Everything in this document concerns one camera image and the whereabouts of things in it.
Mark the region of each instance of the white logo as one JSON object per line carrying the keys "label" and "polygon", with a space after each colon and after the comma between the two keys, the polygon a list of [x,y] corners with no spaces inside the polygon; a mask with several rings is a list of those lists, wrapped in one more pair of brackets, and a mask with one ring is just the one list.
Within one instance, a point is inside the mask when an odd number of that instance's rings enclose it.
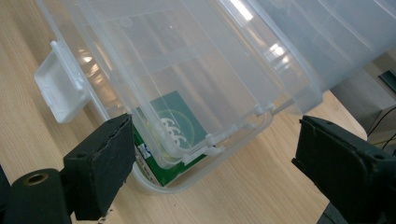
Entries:
{"label": "white logo", "polygon": [[181,134],[181,131],[178,127],[175,126],[175,122],[171,119],[168,118],[163,118],[161,119],[161,122],[163,123],[163,126],[165,126],[166,131],[171,135],[172,139],[175,141],[175,144],[180,147],[180,141],[183,141],[183,143],[188,144],[187,138],[185,138]]}

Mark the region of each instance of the black cable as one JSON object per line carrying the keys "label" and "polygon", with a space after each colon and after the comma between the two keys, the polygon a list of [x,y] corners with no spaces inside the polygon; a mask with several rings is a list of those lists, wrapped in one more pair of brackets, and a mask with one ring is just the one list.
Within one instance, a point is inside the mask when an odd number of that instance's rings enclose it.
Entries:
{"label": "black cable", "polygon": [[382,116],[382,118],[378,121],[378,123],[374,126],[374,128],[367,134],[367,137],[370,136],[370,134],[373,133],[373,131],[376,129],[376,127],[378,127],[379,123],[381,123],[381,121],[390,113],[392,112],[394,109],[396,109],[396,107],[393,107],[390,111],[388,111],[384,116]]}
{"label": "black cable", "polygon": [[387,141],[387,143],[385,143],[385,145],[382,147],[382,150],[385,149],[385,147],[387,146],[387,144],[393,140],[393,138],[396,136],[396,133]]}

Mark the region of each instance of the clear plastic box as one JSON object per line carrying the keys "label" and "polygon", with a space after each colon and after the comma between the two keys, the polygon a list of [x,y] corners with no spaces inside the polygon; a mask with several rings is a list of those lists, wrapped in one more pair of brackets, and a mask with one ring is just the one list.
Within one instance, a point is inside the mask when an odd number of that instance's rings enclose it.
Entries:
{"label": "clear plastic box", "polygon": [[186,166],[165,186],[134,168],[144,188],[162,193],[187,188],[276,113],[318,105],[396,42],[390,0],[37,3],[57,36],[35,74],[55,117],[67,122],[88,101],[101,121],[132,113],[142,154],[164,170]]}

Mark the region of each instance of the light wood tabletop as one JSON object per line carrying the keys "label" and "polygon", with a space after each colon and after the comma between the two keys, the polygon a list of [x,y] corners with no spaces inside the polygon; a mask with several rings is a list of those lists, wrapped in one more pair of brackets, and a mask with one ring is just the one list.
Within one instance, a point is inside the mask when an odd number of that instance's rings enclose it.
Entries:
{"label": "light wood tabletop", "polygon": [[[61,170],[66,153],[98,127],[88,108],[59,124],[42,99],[34,72],[52,39],[34,1],[0,1],[0,163],[10,182],[37,169]],[[366,136],[329,92],[309,114]],[[316,223],[328,200],[290,162],[300,118],[276,115],[270,128],[184,192],[148,196],[128,177],[105,223]]]}

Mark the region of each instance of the plastic bin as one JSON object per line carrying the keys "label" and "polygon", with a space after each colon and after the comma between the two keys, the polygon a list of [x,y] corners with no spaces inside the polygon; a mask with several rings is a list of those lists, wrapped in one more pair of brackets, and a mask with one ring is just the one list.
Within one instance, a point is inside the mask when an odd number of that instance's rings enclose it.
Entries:
{"label": "plastic bin", "polygon": [[187,188],[276,113],[318,105],[396,42],[390,0],[37,3],[57,36],[35,74],[55,118],[87,102],[101,121],[132,113],[142,162],[177,173],[157,186],[135,164],[136,180],[162,193]]}

